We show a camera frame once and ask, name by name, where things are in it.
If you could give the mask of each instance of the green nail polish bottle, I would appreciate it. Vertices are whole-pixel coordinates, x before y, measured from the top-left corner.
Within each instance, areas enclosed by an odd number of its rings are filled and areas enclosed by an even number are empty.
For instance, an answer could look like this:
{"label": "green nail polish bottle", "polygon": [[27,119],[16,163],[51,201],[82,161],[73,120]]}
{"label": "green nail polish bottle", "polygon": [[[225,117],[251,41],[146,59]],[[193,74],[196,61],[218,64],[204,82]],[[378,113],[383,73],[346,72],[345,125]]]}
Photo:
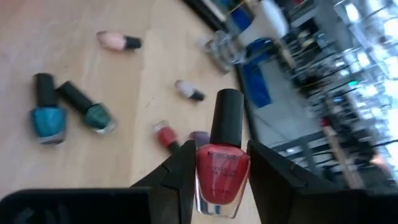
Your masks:
{"label": "green nail polish bottle", "polygon": [[116,126],[116,122],[101,103],[88,99],[71,81],[57,88],[58,94],[74,109],[83,115],[83,122],[97,133],[108,134]]}

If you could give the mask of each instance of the nail polish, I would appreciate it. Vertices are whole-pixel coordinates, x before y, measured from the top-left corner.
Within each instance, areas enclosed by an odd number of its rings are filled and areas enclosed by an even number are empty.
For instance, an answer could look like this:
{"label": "nail polish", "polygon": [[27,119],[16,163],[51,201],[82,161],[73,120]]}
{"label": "nail polish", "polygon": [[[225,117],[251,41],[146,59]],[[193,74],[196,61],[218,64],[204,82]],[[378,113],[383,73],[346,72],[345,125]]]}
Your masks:
{"label": "nail polish", "polygon": [[210,135],[206,131],[194,131],[189,136],[190,139],[195,141],[197,149],[209,144],[210,142]]}
{"label": "nail polish", "polygon": [[248,179],[250,157],[242,150],[243,94],[218,92],[210,143],[197,150],[195,198],[206,215],[234,218]]}
{"label": "nail polish", "polygon": [[141,48],[141,39],[118,32],[101,31],[97,33],[99,44],[111,50],[131,50]]}
{"label": "nail polish", "polygon": [[175,153],[180,149],[180,144],[177,140],[177,134],[170,127],[167,121],[161,121],[154,127],[158,142],[171,153]]}
{"label": "nail polish", "polygon": [[57,88],[58,94],[83,115],[83,122],[99,134],[109,134],[116,127],[114,118],[101,103],[94,103],[71,81]]}
{"label": "nail polish", "polygon": [[66,111],[58,107],[53,76],[34,75],[36,105],[30,112],[33,129],[41,144],[60,144],[65,139]]}
{"label": "nail polish", "polygon": [[180,95],[187,99],[203,101],[206,97],[204,93],[197,90],[191,83],[185,80],[177,80],[174,83],[174,87],[178,90]]}

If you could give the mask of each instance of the red nail polish bottle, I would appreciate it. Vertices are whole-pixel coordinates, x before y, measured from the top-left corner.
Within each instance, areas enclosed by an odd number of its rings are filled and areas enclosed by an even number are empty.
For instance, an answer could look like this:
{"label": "red nail polish bottle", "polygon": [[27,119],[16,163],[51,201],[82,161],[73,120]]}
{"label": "red nail polish bottle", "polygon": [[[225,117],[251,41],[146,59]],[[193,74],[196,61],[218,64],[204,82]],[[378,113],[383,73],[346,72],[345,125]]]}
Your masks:
{"label": "red nail polish bottle", "polygon": [[197,150],[196,201],[200,213],[234,218],[243,196],[250,157],[240,149],[243,94],[217,94],[210,143]]}
{"label": "red nail polish bottle", "polygon": [[158,142],[171,153],[175,153],[180,149],[177,141],[177,134],[170,127],[167,121],[161,121],[154,127]]}

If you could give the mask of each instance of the wooden table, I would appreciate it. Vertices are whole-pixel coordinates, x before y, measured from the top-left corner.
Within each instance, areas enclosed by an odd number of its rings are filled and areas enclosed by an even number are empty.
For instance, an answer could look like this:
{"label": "wooden table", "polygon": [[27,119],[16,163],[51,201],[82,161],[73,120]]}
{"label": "wooden table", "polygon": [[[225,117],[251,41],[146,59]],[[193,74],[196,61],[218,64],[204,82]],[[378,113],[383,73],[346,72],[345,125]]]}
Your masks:
{"label": "wooden table", "polygon": [[[141,37],[143,48],[102,49],[101,30]],[[218,73],[200,49],[210,33],[178,0],[0,0],[0,198],[26,188],[128,187],[169,156],[154,140],[155,123],[169,120],[181,142],[191,131],[209,131],[217,91],[237,88],[234,75]],[[103,102],[119,121],[116,130],[96,135],[67,108],[66,141],[37,144],[28,114],[39,72],[58,84],[72,80]],[[177,79],[208,98],[179,97]],[[194,211],[193,223],[259,223],[250,187],[235,220]]]}

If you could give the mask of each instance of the store shelf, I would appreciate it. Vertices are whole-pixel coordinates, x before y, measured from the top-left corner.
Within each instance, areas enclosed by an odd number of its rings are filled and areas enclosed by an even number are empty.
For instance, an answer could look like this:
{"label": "store shelf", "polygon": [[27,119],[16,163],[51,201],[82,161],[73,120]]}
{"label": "store shelf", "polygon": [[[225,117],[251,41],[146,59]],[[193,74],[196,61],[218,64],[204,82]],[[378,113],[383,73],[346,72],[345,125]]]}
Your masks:
{"label": "store shelf", "polygon": [[[398,91],[394,91],[398,88],[398,1],[390,6],[383,6],[380,2],[369,2],[368,7],[373,7],[374,11],[367,14],[348,0],[335,5],[336,13],[359,44],[358,49],[348,52],[354,55],[351,57],[354,61],[350,61],[351,68],[362,70],[364,80],[358,91],[352,91],[349,97],[360,117],[372,121],[367,130],[375,144],[398,138],[398,132],[394,131],[398,119],[391,116],[397,114],[398,98]],[[375,162],[384,164],[385,170],[398,182],[398,145],[381,146],[377,152],[380,156]]]}

